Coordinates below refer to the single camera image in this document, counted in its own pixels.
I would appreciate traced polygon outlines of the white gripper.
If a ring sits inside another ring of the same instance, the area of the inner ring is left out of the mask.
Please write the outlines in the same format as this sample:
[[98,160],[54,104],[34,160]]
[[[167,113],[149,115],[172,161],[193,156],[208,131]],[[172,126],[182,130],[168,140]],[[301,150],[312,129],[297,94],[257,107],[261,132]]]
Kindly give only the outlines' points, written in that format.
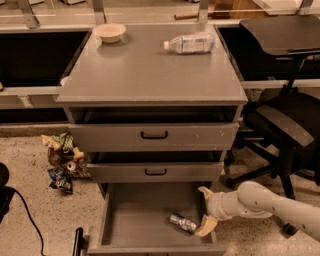
[[224,221],[234,217],[237,213],[237,207],[233,192],[213,193],[205,186],[200,186],[198,190],[207,200],[207,211],[210,215],[203,216],[201,225],[196,230],[195,235],[205,237],[217,226],[218,220]]

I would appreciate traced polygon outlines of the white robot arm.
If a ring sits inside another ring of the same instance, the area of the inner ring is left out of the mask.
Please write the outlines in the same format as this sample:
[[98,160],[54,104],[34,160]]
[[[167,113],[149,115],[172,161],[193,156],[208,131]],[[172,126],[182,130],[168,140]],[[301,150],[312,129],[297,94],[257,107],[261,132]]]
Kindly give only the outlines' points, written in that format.
[[236,191],[215,193],[208,188],[198,188],[207,204],[198,237],[208,235],[219,221],[239,216],[244,218],[268,218],[275,215],[298,230],[320,241],[320,208],[279,196],[253,181],[239,185]]

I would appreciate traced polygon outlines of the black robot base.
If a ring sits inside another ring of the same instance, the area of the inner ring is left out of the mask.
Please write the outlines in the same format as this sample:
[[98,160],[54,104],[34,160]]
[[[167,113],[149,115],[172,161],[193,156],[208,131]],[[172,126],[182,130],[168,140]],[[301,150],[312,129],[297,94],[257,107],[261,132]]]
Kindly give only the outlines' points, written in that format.
[[7,186],[9,181],[9,170],[7,166],[0,163],[0,223],[9,212],[9,205],[14,196],[14,189]]

